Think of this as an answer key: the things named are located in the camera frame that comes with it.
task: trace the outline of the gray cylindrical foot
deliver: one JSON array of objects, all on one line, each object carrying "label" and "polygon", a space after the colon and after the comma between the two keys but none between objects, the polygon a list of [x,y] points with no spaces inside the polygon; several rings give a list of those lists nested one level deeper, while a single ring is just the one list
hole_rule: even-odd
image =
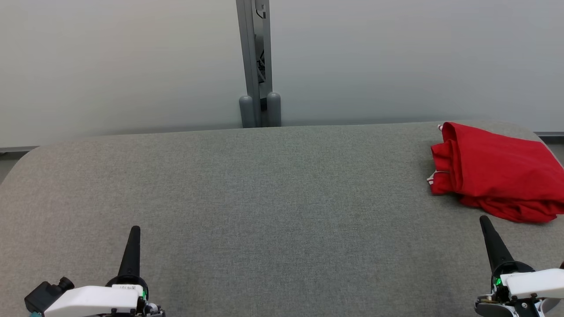
[{"label": "gray cylindrical foot", "polygon": [[241,108],[243,127],[257,127],[254,119],[253,98],[251,96],[242,96],[239,98],[239,107]]},{"label": "gray cylindrical foot", "polygon": [[268,125],[282,126],[282,115],[280,113],[280,95],[272,92],[266,96],[266,109],[268,111]]}]

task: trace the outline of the gray fabric surface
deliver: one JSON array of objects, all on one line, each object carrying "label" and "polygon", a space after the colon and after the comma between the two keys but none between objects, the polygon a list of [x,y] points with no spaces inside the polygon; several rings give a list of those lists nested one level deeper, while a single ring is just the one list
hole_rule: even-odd
[{"label": "gray fabric surface", "polygon": [[[512,124],[472,125],[538,139]],[[490,279],[483,212],[430,194],[439,142],[437,124],[422,123],[34,149],[0,184],[2,309],[25,316],[25,295],[63,275],[105,284],[138,224],[142,277],[171,317],[476,316]],[[491,219],[516,259],[536,269],[564,260],[564,217]]]}]

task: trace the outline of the red garment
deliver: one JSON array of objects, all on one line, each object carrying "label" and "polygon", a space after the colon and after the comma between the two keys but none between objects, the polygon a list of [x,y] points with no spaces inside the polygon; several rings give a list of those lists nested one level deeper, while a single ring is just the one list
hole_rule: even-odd
[{"label": "red garment", "polygon": [[433,194],[515,222],[549,222],[564,213],[564,169],[542,142],[445,122],[444,143],[431,147]]}]

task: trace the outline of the white partition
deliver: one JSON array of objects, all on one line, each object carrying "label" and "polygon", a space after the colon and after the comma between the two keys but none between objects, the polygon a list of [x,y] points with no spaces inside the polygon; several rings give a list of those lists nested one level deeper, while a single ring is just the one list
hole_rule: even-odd
[{"label": "white partition", "polygon": [[490,118],[564,131],[564,2],[270,0],[282,124]]},{"label": "white partition", "polygon": [[240,127],[235,0],[2,0],[0,148]]}]

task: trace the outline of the folded red fabric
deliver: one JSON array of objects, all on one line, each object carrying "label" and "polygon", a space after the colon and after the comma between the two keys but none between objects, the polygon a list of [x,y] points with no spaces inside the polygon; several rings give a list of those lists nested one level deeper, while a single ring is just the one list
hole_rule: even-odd
[{"label": "folded red fabric", "polygon": [[549,222],[564,213],[564,169],[542,142],[445,122],[444,143],[431,147],[433,194],[515,222]]}]

